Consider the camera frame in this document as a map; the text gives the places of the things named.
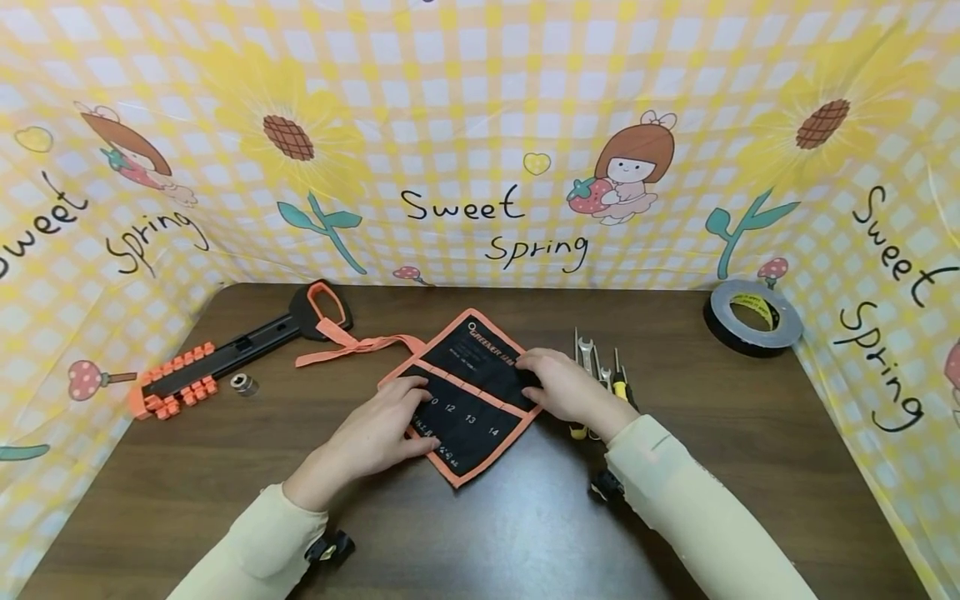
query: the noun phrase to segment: red strawberry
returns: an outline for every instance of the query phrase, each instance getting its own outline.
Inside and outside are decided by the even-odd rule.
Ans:
[[[566,201],[574,212],[590,215],[605,208],[600,199],[612,189],[613,186],[607,180],[573,180],[573,189],[566,195]]]

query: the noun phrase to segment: sunflower center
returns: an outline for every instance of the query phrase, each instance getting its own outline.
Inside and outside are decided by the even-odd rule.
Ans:
[[[834,100],[813,111],[797,130],[797,147],[801,150],[813,150],[823,146],[850,114],[850,103],[846,100]]]
[[[263,132],[278,150],[293,160],[310,160],[314,156],[310,136],[290,119],[267,115],[263,117]]]

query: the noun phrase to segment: brown table surface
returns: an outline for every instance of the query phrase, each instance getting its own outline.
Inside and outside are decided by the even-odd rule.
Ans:
[[[184,347],[223,343],[278,316],[294,289],[227,288]],[[641,408],[741,499],[822,600],[926,597],[797,358],[755,360],[721,346],[701,318],[705,293],[341,292],[358,338],[428,340],[471,306],[526,348],[572,351],[579,326],[605,363],[619,347]],[[409,355],[396,346],[294,368],[323,348],[299,339],[248,365],[260,383],[254,398],[227,388],[173,420],[134,422],[21,598],[163,598],[262,487],[289,474]],[[356,552],[336,570],[309,573],[293,597],[703,597],[629,507],[588,496],[602,453],[544,414],[458,492],[425,460],[375,476],[331,512]]]

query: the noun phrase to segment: hair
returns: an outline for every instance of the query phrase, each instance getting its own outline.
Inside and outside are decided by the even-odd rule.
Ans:
[[[126,125],[121,125],[116,121],[98,114],[84,112],[81,116],[86,121],[86,124],[110,146],[120,146],[121,148],[126,148],[127,150],[145,156],[154,164],[158,173],[168,177],[173,175],[173,172],[170,170],[170,165],[167,164],[163,155],[159,150],[154,148],[154,145],[148,142],[143,135],[140,135]]]
[[[656,165],[653,173],[644,180],[647,183],[656,183],[670,168],[670,163],[673,162],[673,149],[673,133],[663,125],[656,123],[633,125],[620,130],[610,138],[597,159],[593,176],[597,179],[605,178],[607,165],[610,164],[611,159],[621,157],[643,160]]]

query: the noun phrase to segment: sleeve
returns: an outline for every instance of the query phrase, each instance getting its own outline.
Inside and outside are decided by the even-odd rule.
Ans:
[[[324,534],[326,513],[310,513],[272,485],[230,526],[168,600],[282,600],[309,563],[307,548]]]
[[[750,511],[649,415],[617,434],[607,462],[712,600],[816,600]]]

